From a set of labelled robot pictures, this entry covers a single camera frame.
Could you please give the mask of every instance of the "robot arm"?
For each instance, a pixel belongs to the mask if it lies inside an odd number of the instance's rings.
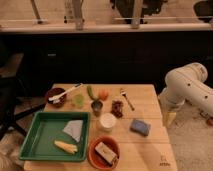
[[[191,63],[167,73],[167,87],[158,96],[164,124],[168,119],[166,115],[179,110],[185,99],[213,116],[213,89],[203,83],[207,76],[206,68],[200,63]]]

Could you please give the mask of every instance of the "black cabinet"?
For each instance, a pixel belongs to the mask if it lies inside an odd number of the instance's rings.
[[[213,32],[139,32],[4,35],[11,51],[25,53],[26,83],[44,95],[53,83],[151,83],[165,86],[166,73],[201,62],[213,87]]]

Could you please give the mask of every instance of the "green cucumber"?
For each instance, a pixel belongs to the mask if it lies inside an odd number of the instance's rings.
[[[88,93],[89,97],[92,100],[98,100],[98,98],[93,95],[93,91],[92,91],[92,86],[91,85],[87,86],[87,93]]]

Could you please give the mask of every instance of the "wooden table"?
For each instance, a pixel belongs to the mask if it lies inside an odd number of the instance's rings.
[[[55,84],[54,87],[68,89],[72,84]],[[120,88],[124,88],[127,96],[135,107],[131,111],[124,97],[119,94]],[[153,85],[92,85],[95,95],[99,90],[109,91],[107,101],[104,101],[102,112],[110,112],[112,100],[121,100],[124,103],[123,114],[118,119],[112,132],[107,133],[97,129],[98,118],[92,113],[90,104],[92,100],[87,95],[86,85],[68,94],[68,99],[62,108],[56,109],[47,104],[45,111],[89,111],[91,112],[91,124],[89,143],[93,138],[100,135],[113,137],[120,147],[120,159],[115,170],[118,171],[176,171],[176,161],[169,141],[167,130],[162,125],[162,115],[158,104],[157,95]],[[85,104],[82,109],[76,109],[71,105],[71,99],[76,94],[83,94]],[[143,137],[129,130],[133,118],[141,119],[151,124],[150,133]],[[33,171],[84,171],[96,170],[88,160],[81,163],[71,162],[35,162],[26,161],[25,170]]]

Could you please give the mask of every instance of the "small bowl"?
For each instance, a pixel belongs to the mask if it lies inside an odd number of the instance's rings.
[[[62,97],[59,98],[59,100],[57,100],[56,102],[54,101],[49,101],[49,98],[54,96],[54,95],[58,95],[63,93],[65,90],[63,88],[52,88],[49,91],[47,91],[46,95],[45,95],[45,101],[46,103],[49,103],[51,105],[53,105],[54,107],[62,107],[67,99],[67,95],[63,95]]]
[[[117,122],[116,117],[111,113],[104,113],[99,118],[99,126],[103,131],[112,131]]]
[[[109,165],[96,151],[95,147],[98,143],[103,142],[107,145],[112,151],[114,151],[118,155],[118,160],[113,164]],[[114,169],[119,161],[120,149],[117,142],[108,136],[101,136],[97,139],[91,141],[88,149],[88,159],[93,167],[102,171],[110,171]]]
[[[100,100],[95,100],[91,104],[91,108],[95,116],[99,116],[101,114],[102,107],[103,107],[103,103]]]

